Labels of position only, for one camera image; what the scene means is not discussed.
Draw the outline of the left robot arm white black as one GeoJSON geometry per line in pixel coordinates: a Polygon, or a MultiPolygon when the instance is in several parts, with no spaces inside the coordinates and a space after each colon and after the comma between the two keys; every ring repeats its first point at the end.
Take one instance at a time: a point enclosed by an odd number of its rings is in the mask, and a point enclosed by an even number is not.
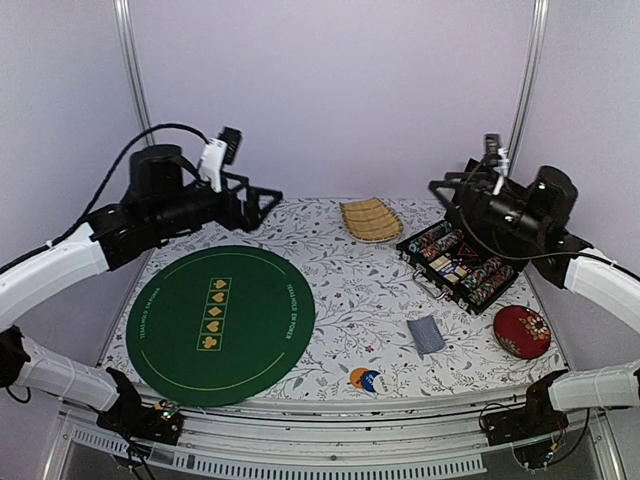
{"type": "Polygon", "coordinates": [[[115,271],[148,250],[215,222],[225,229],[256,230],[282,200],[278,190],[256,187],[228,173],[235,144],[206,143],[193,165],[177,145],[155,145],[131,155],[122,200],[84,214],[65,239],[1,271],[1,387],[38,389],[84,403],[128,434],[148,426],[148,412],[120,371],[75,362],[27,338],[16,321],[57,293],[115,271]]]}

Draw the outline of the blue small blind button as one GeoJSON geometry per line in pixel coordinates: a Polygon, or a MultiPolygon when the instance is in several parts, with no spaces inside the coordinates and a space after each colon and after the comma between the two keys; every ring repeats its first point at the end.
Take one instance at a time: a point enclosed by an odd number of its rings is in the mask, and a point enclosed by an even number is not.
{"type": "Polygon", "coordinates": [[[375,379],[379,375],[380,373],[375,370],[366,370],[360,379],[362,388],[369,393],[377,393],[375,379]]]}

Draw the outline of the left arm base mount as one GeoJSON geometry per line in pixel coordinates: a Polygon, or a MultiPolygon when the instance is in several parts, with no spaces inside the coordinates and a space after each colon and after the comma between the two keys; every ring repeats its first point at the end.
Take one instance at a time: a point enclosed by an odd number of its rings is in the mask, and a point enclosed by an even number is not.
{"type": "Polygon", "coordinates": [[[111,367],[106,372],[115,381],[118,396],[109,409],[98,413],[97,426],[127,439],[139,438],[176,446],[184,417],[180,413],[166,417],[163,410],[144,406],[140,394],[124,373],[111,367]]]}

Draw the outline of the orange big blind button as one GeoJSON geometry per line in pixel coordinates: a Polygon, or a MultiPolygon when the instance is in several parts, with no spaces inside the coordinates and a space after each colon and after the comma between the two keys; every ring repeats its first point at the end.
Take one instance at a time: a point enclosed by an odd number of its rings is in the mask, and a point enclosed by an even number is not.
{"type": "Polygon", "coordinates": [[[368,372],[367,368],[356,368],[350,373],[349,382],[356,389],[363,389],[362,379],[368,372]]]}

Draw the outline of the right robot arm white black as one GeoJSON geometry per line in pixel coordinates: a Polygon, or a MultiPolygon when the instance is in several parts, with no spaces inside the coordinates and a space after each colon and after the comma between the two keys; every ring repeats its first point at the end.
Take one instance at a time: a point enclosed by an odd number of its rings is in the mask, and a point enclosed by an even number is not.
{"type": "MultiPolygon", "coordinates": [[[[526,187],[483,160],[469,172],[448,172],[430,191],[482,249],[512,262],[530,262],[548,282],[580,295],[639,329],[639,277],[607,258],[566,225],[578,197],[571,179],[553,166],[539,168],[526,187]]],[[[527,390],[517,427],[537,436],[556,413],[639,405],[636,360],[586,371],[553,372],[527,390]]]]}

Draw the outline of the white dealer button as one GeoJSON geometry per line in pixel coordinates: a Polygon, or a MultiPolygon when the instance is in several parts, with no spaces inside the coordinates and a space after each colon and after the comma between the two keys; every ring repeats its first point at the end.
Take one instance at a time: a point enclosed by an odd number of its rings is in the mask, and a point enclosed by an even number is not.
{"type": "Polygon", "coordinates": [[[373,378],[372,387],[378,395],[387,396],[393,393],[392,383],[385,375],[382,374],[373,378]]]}

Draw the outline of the blue patterned card deck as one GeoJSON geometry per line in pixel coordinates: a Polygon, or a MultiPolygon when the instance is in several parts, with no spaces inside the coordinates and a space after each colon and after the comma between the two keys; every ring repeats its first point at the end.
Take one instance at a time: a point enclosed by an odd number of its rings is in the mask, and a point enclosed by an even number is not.
{"type": "Polygon", "coordinates": [[[445,348],[446,342],[431,315],[410,320],[407,326],[419,354],[437,353],[445,348]]]}

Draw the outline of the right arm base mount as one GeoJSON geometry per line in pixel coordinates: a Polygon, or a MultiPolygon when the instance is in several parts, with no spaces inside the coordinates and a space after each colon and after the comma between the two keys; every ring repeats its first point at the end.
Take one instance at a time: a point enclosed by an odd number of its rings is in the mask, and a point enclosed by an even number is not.
{"type": "Polygon", "coordinates": [[[486,409],[483,409],[479,416],[479,427],[486,434],[489,445],[558,433],[558,439],[550,439],[546,446],[517,447],[514,453],[516,461],[527,469],[550,466],[569,422],[564,412],[553,409],[548,390],[553,381],[565,373],[566,369],[554,371],[530,385],[523,406],[508,407],[493,402],[490,406],[496,406],[497,410],[486,413],[486,409]]]}

